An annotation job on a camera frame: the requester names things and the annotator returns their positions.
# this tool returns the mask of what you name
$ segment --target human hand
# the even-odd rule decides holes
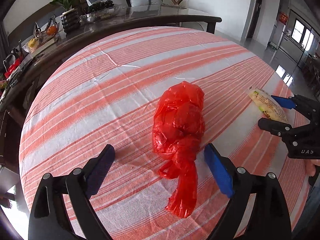
[[[305,166],[306,166],[306,173],[309,177],[312,177],[316,174],[316,166],[320,166],[320,160],[304,160]]]

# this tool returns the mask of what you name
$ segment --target table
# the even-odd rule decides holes
[[[64,31],[59,33],[57,43],[44,50],[44,56],[32,64],[25,72],[21,80],[13,87],[5,91],[0,100],[0,112],[4,110],[15,111],[15,120],[21,123],[25,115],[19,116],[14,105],[15,99],[20,93],[25,93],[32,82],[41,74],[55,65],[61,65],[65,58],[83,49],[85,46],[100,40],[106,36],[124,30],[138,27],[167,25],[181,22],[206,22],[207,31],[214,33],[215,25],[221,22],[220,17],[184,7],[167,5],[137,6],[122,9],[117,17],[113,17],[95,24],[83,25],[80,29],[66,35]]]
[[[68,174],[98,156],[106,144],[116,160],[91,204],[113,239],[204,239],[227,205],[197,155],[197,205],[179,219],[164,210],[177,180],[160,179],[164,161],[152,152],[151,130],[159,97],[182,81],[205,93],[205,133],[235,166],[278,177],[292,228],[304,207],[308,177],[302,160],[287,158],[277,136],[260,130],[263,116],[247,95],[249,87],[288,97],[286,84],[247,49],[211,33],[177,27],[147,27],[113,34],[82,49],[49,78],[26,118],[20,144],[20,175],[31,208],[43,174]],[[293,127],[307,120],[285,110]],[[82,235],[70,201],[69,217]],[[248,222],[250,198],[238,233]]]

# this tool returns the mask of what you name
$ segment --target orange and white striped tablecloth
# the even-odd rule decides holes
[[[179,219],[164,210],[177,180],[157,175],[164,161],[151,147],[159,97],[183,80],[205,93],[202,148],[213,142],[235,166],[263,176],[274,172],[293,228],[309,188],[303,161],[287,158],[280,138],[258,128],[262,113],[246,94],[250,86],[283,97],[291,91],[247,49],[211,33],[178,27],[108,36],[76,53],[50,77],[21,135],[20,175],[28,207],[43,174],[68,174],[111,144],[116,160],[90,201],[113,239],[205,239],[228,199],[218,190],[203,151],[196,159],[196,208],[190,217]],[[307,123],[295,110],[286,110],[286,115],[294,127]],[[65,200],[71,223],[83,236]],[[238,233],[245,228],[253,200]]]

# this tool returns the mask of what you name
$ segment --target tied plastic bag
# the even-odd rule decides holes
[[[194,161],[205,128],[203,100],[200,87],[183,81],[163,93],[154,116],[153,152],[168,160],[158,173],[166,179],[179,177],[165,209],[181,218],[190,216],[196,206],[198,175]]]
[[[249,97],[256,104],[256,106],[263,112],[267,118],[279,122],[288,123],[282,107],[270,96],[261,89],[250,89]]]

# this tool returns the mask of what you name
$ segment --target packaged food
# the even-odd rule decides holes
[[[250,88],[248,95],[267,118],[288,123],[283,108],[268,93],[262,89]]]

